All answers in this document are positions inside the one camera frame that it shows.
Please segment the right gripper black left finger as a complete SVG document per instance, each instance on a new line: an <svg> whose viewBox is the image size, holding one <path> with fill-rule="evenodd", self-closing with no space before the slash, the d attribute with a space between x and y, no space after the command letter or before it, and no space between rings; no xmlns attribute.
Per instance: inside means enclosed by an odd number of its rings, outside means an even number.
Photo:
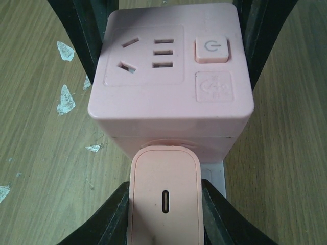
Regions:
<svg viewBox="0 0 327 245"><path fill-rule="evenodd" d="M104 204L60 244L127 244L129 182L123 182Z"/></svg>

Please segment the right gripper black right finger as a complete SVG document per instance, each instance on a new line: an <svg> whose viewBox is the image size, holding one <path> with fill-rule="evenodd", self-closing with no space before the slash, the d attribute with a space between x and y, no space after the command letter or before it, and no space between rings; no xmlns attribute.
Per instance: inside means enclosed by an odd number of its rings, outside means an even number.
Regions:
<svg viewBox="0 0 327 245"><path fill-rule="evenodd" d="M204 244L272 244L215 188L202 180Z"/></svg>

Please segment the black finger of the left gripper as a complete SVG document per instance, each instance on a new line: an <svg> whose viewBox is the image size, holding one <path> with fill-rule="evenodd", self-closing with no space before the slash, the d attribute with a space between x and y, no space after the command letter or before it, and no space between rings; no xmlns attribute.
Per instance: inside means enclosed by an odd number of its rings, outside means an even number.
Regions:
<svg viewBox="0 0 327 245"><path fill-rule="evenodd" d="M251 88L264 65L287 17L298 0L237 0L237 8Z"/></svg>
<svg viewBox="0 0 327 245"><path fill-rule="evenodd" d="M81 64L92 82L109 15L118 0L48 0L64 26Z"/></svg>

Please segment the pink charger plug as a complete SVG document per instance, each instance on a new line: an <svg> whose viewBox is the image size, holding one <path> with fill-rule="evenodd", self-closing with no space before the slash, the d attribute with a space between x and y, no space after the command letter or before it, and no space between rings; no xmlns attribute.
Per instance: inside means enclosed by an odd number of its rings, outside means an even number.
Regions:
<svg viewBox="0 0 327 245"><path fill-rule="evenodd" d="M148 146L132 160L127 244L203 244L201 169L181 146Z"/></svg>

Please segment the pink cube socket adapter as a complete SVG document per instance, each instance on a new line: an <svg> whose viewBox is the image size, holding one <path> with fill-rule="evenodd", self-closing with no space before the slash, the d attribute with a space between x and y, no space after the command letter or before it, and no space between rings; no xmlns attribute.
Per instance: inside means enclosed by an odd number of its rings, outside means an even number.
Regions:
<svg viewBox="0 0 327 245"><path fill-rule="evenodd" d="M88 113L128 158L151 145L178 145L201 162L220 162L253 110L233 4L110 14Z"/></svg>

